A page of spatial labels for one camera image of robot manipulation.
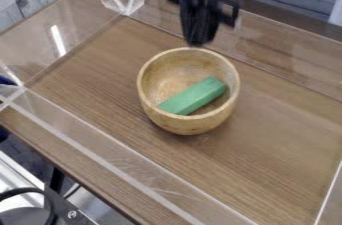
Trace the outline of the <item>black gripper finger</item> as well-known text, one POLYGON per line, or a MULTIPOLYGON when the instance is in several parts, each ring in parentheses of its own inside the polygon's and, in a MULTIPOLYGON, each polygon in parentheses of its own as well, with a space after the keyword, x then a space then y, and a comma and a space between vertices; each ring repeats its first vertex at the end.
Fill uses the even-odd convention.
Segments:
POLYGON ((198 37, 199 44, 205 45, 215 38, 221 23, 221 5, 215 0, 201 0, 199 3, 199 26, 198 37))
POLYGON ((197 34, 197 10, 193 0, 181 0, 181 23, 183 36, 191 46, 199 45, 197 34))

